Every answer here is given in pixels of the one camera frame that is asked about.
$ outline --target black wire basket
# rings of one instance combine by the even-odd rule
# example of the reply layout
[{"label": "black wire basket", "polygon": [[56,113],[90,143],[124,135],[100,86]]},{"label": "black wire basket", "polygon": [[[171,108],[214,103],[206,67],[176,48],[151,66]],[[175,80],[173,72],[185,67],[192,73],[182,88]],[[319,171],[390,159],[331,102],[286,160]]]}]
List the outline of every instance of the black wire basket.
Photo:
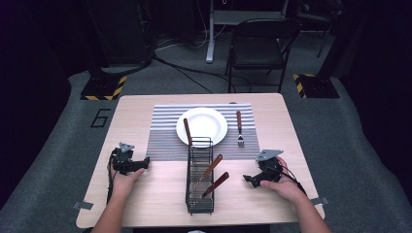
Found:
[{"label": "black wire basket", "polygon": [[192,214],[211,214],[215,208],[215,192],[203,195],[213,184],[213,171],[204,176],[213,162],[213,142],[208,137],[192,137],[193,147],[188,149],[186,204]]}]

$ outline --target gray carpet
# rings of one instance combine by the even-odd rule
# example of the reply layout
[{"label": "gray carpet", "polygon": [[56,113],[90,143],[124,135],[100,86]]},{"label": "gray carpet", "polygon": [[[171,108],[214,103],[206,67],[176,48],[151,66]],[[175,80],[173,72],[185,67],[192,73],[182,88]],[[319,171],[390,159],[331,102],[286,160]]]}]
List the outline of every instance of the gray carpet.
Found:
[{"label": "gray carpet", "polygon": [[[380,162],[364,138],[357,111],[345,88],[332,78],[339,99],[301,99],[292,74],[316,74],[324,54],[316,58],[321,40],[301,34],[294,44],[282,94],[325,206],[326,222],[334,232],[412,232],[412,212],[396,177]],[[213,73],[224,73],[227,40],[217,41],[215,61],[205,63],[206,45],[200,49],[175,46],[158,50],[162,59]],[[110,68],[110,72],[127,70]],[[186,72],[213,93],[225,93],[219,77]],[[0,213],[0,232],[82,232],[76,226],[78,210],[104,142],[118,100],[80,100],[88,80],[83,72],[70,78],[72,94],[43,150]],[[256,88],[252,92],[272,91]],[[182,73],[153,61],[128,76],[120,94],[208,93]],[[109,118],[103,128],[90,128],[99,109]],[[271,232],[299,232],[297,223],[276,224]]]}]

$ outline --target utensil handle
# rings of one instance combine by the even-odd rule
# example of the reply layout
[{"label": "utensil handle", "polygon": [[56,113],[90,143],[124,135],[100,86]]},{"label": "utensil handle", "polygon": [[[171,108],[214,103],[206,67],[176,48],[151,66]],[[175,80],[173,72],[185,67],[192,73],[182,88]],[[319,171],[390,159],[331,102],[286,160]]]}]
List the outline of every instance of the utensil handle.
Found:
[{"label": "utensil handle", "polygon": [[186,118],[184,118],[183,123],[185,124],[186,135],[188,136],[188,144],[189,144],[189,147],[191,147],[192,146],[192,140],[191,140],[191,136],[190,136],[190,129],[189,129],[188,120]]},{"label": "utensil handle", "polygon": [[229,178],[229,174],[227,172],[223,173],[212,185],[210,185],[206,191],[202,194],[202,199],[207,196],[209,193],[211,193],[213,190],[215,190],[219,185],[221,185],[224,181]]},{"label": "utensil handle", "polygon": [[236,118],[237,118],[237,128],[239,130],[242,130],[242,115],[240,114],[240,111],[236,112]]},{"label": "utensil handle", "polygon": [[212,173],[213,169],[216,168],[216,166],[218,166],[218,164],[222,161],[223,156],[221,154],[219,154],[215,160],[213,160],[212,164],[210,164],[210,166],[206,169],[206,171],[203,173],[203,177],[202,178],[206,178],[207,176],[209,176],[209,174]]}]

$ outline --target hand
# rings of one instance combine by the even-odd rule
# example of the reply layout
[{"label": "hand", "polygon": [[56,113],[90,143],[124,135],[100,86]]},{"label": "hand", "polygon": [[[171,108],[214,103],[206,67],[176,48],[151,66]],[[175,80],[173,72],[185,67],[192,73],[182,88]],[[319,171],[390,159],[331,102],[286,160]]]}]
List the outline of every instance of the hand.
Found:
[{"label": "hand", "polygon": [[142,174],[145,172],[145,169],[141,168],[136,172],[130,173],[125,176],[117,172],[112,165],[111,172],[113,179],[112,198],[126,199],[129,196],[134,183],[140,178],[140,176],[142,176]]},{"label": "hand", "polygon": [[[288,174],[288,165],[286,164],[285,160],[283,160],[281,157],[277,156],[276,157],[279,162],[282,164],[283,168],[283,173]],[[263,187],[267,187],[270,189],[275,190],[276,192],[279,193],[283,198],[295,202],[297,199],[306,197],[305,194],[300,191],[300,189],[297,187],[296,183],[292,181],[290,178],[287,176],[282,176],[281,179],[277,182],[269,182],[269,181],[261,181],[260,185]]]}]

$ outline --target striped placemat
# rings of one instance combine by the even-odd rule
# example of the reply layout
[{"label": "striped placemat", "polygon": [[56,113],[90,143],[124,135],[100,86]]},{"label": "striped placemat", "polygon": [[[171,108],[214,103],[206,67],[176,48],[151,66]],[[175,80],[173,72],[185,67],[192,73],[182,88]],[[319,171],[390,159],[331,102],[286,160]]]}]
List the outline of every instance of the striped placemat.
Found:
[{"label": "striped placemat", "polygon": [[[182,142],[176,132],[176,123],[186,111],[194,108],[211,108],[221,113],[227,121],[227,134],[223,140],[213,146],[214,157],[223,155],[223,159],[255,159],[260,150],[255,119],[251,104],[181,104],[155,105],[149,135],[146,156],[151,161],[187,161],[188,145]],[[237,146],[236,111],[242,113],[242,136],[244,147]]]}]

